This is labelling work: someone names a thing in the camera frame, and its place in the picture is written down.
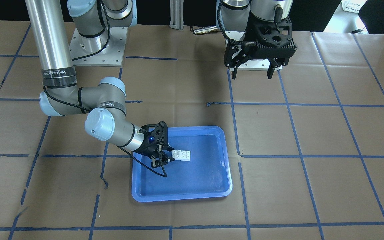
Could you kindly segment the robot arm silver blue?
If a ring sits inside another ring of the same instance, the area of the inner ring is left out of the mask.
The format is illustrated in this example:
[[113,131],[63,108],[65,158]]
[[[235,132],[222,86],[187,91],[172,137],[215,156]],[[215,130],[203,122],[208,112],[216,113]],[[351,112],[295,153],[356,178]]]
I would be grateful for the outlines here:
[[136,126],[126,119],[125,84],[105,77],[98,86],[80,88],[58,0],[27,0],[27,11],[41,62],[43,91],[39,104],[48,116],[87,114],[84,129],[92,137],[111,143],[126,153],[151,159],[151,167],[163,167],[175,159],[166,154],[168,127],[163,121]]
[[269,61],[267,76],[285,66],[297,46],[289,12],[292,0],[220,0],[217,27],[226,41],[224,65],[235,79],[238,68],[250,60]]

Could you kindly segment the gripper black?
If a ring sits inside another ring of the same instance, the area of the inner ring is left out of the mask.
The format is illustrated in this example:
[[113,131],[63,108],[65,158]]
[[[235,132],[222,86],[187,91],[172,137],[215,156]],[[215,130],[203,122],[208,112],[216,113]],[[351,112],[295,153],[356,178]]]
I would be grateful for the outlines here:
[[133,152],[149,157],[151,159],[151,168],[161,167],[175,161],[175,158],[169,157],[164,152],[175,150],[168,143],[168,127],[164,121],[144,125],[139,133],[144,134],[144,140],[140,147]]
[[243,40],[229,40],[224,54],[225,66],[233,69],[232,79],[238,67],[248,60],[268,59],[268,79],[279,66],[288,64],[297,46],[292,38],[292,22],[286,17],[280,22],[265,21],[250,15]]

